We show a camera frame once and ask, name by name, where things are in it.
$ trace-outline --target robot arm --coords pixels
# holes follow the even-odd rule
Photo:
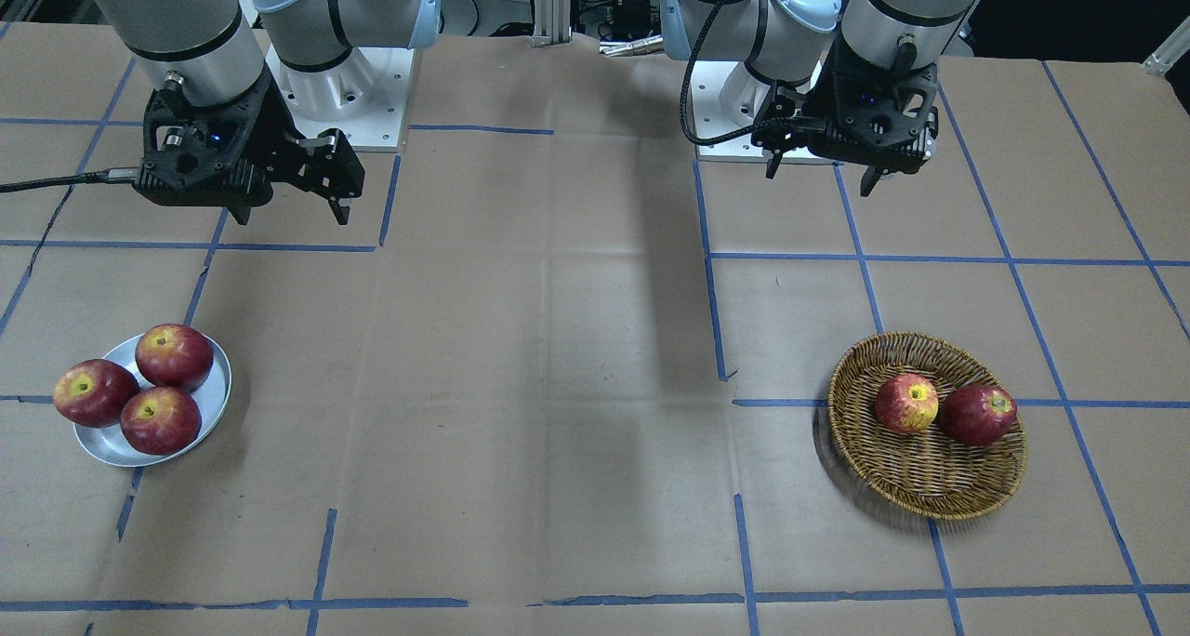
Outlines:
[[[253,1],[299,76],[283,76],[284,91],[238,0],[95,0],[161,86],[145,107],[140,166],[120,177],[155,204],[224,206],[240,224],[271,199],[271,182],[287,182],[326,199],[346,224],[363,166],[338,129],[303,137],[289,102],[302,101],[321,121],[364,102],[369,86],[327,76],[359,62],[356,44],[432,44],[438,0]]]
[[[688,61],[683,131],[700,145],[751,135],[770,179],[797,148],[866,164],[868,195],[884,174],[916,173],[932,156],[937,60],[976,1],[664,0],[666,54]],[[713,139],[693,135],[685,102],[697,58],[740,62],[733,75],[746,73],[764,94],[750,123]]]

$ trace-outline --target white plate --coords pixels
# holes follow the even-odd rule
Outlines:
[[[112,348],[107,355],[104,355],[104,358],[114,361],[115,364],[120,364],[132,372],[132,375],[137,376],[137,382],[140,384],[140,389],[144,389],[152,387],[152,385],[140,375],[140,369],[137,368],[136,349],[140,336],[132,336],[132,338]],[[198,445],[211,434],[215,424],[219,423],[224,409],[227,407],[227,398],[231,395],[231,363],[227,361],[227,354],[209,337],[207,341],[211,343],[211,349],[215,358],[214,364],[211,366],[211,374],[208,374],[207,380],[190,393],[194,397],[194,401],[199,405],[199,413],[202,416],[202,426],[199,428],[199,437],[194,442],[173,455],[146,455],[133,450],[132,445],[129,445],[127,439],[124,438],[124,432],[120,431],[119,424],[113,424],[104,429],[93,429],[76,424],[75,437],[79,438],[79,444],[82,445],[82,449],[87,450],[87,454],[92,457],[113,467],[146,467],[173,460]]]

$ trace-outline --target metal post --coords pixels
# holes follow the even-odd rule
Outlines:
[[[1141,67],[1150,75],[1164,76],[1177,63],[1178,58],[1185,55],[1186,50],[1190,50],[1190,17],[1173,30],[1170,38],[1165,39],[1165,43],[1159,45]]]
[[[570,43],[570,0],[533,0],[533,45]]]

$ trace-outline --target basket of apples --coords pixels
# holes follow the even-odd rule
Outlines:
[[[132,336],[102,358],[73,366],[54,407],[96,460],[143,467],[176,457],[214,428],[231,395],[231,364],[218,343],[180,324]]]
[[[868,487],[914,513],[964,520],[1025,475],[1016,403],[969,353],[916,332],[851,347],[827,392],[831,441]]]

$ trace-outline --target basket rim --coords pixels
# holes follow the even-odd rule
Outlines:
[[[985,367],[983,364],[983,362],[981,362],[979,360],[977,360],[977,357],[975,357],[970,353],[965,351],[964,348],[959,348],[958,345],[956,345],[956,344],[953,344],[953,343],[951,343],[948,341],[945,341],[942,338],[938,338],[935,336],[931,336],[928,333],[919,332],[919,331],[891,330],[891,331],[877,332],[875,335],[868,336],[866,338],[859,339],[854,344],[851,344],[851,348],[847,348],[847,350],[839,358],[838,363],[834,366],[834,369],[831,373],[831,380],[829,380],[829,384],[827,386],[827,423],[828,423],[828,425],[831,428],[831,439],[833,441],[835,448],[838,448],[839,453],[847,461],[847,466],[851,467],[851,470],[856,472],[856,474],[859,476],[859,479],[863,480],[864,485],[866,485],[873,492],[876,492],[879,495],[884,497],[885,499],[888,499],[892,504],[895,504],[897,506],[901,506],[902,509],[909,510],[910,512],[914,512],[914,513],[920,515],[920,516],[932,517],[932,518],[937,518],[937,519],[945,519],[945,520],[965,520],[965,519],[973,519],[973,518],[977,518],[977,517],[985,516],[985,515],[995,511],[996,509],[1003,506],[1004,504],[1007,504],[1007,501],[1009,499],[1012,499],[1013,495],[1015,495],[1017,488],[1020,487],[1021,480],[1025,478],[1025,469],[1026,469],[1026,464],[1028,462],[1028,453],[1027,453],[1027,444],[1026,444],[1026,438],[1025,438],[1025,429],[1023,429],[1023,425],[1021,425],[1020,418],[1017,418],[1013,423],[1013,428],[1016,431],[1019,431],[1020,435],[1021,435],[1021,443],[1022,443],[1021,450],[1022,451],[1021,451],[1021,455],[1020,455],[1020,466],[1017,467],[1017,470],[1015,472],[1015,475],[1012,478],[1012,482],[1010,482],[1008,490],[1006,490],[1001,494],[1001,497],[998,499],[996,499],[994,501],[990,501],[990,504],[987,504],[982,509],[972,510],[972,511],[966,511],[966,512],[962,512],[962,513],[956,513],[956,512],[935,512],[935,511],[928,511],[928,510],[921,509],[917,505],[908,504],[904,500],[897,498],[895,494],[889,493],[887,490],[882,488],[881,485],[873,484],[871,480],[868,479],[866,469],[863,468],[863,467],[860,467],[859,462],[857,461],[857,459],[854,456],[852,456],[852,449],[844,441],[844,438],[840,437],[839,428],[835,424],[835,420],[839,419],[841,417],[841,414],[843,414],[841,412],[838,411],[838,406],[837,406],[837,401],[835,401],[835,391],[839,387],[839,374],[840,374],[840,372],[852,360],[853,355],[859,349],[862,349],[863,347],[865,347],[865,345],[868,345],[868,344],[870,344],[872,342],[881,341],[881,339],[889,339],[889,338],[894,338],[895,339],[895,338],[902,338],[902,337],[908,337],[908,338],[913,338],[913,339],[922,339],[922,341],[937,344],[939,348],[941,348],[944,350],[948,350],[948,351],[956,353],[956,355],[958,357],[960,357],[963,360],[970,361],[971,363],[978,366],[981,370],[985,372],[988,374],[988,376],[989,376],[989,380],[991,381],[991,385],[994,385],[996,387],[1000,387],[1000,389],[1004,389],[1003,384],[1000,381],[998,378],[996,378],[996,375],[991,372],[991,369],[989,369],[988,367]]]

